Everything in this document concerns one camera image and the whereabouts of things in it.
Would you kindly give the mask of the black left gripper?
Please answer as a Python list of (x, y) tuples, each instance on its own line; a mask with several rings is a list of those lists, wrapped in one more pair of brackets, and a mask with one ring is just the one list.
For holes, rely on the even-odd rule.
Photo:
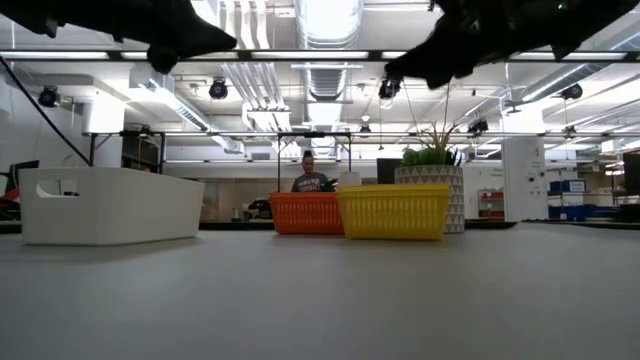
[(237, 39), (200, 17), (190, 0), (63, 1), (63, 21), (149, 44), (147, 60), (168, 74), (181, 58), (234, 50)]

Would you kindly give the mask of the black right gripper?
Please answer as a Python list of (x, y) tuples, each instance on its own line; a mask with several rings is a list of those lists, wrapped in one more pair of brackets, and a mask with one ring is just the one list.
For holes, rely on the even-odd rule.
[(439, 1), (443, 10), (426, 40), (390, 60), (388, 77), (426, 80), (430, 90), (471, 68), (503, 60), (515, 53), (548, 47), (555, 60), (565, 57), (565, 45), (553, 37), (553, 25), (565, 19), (563, 1)]

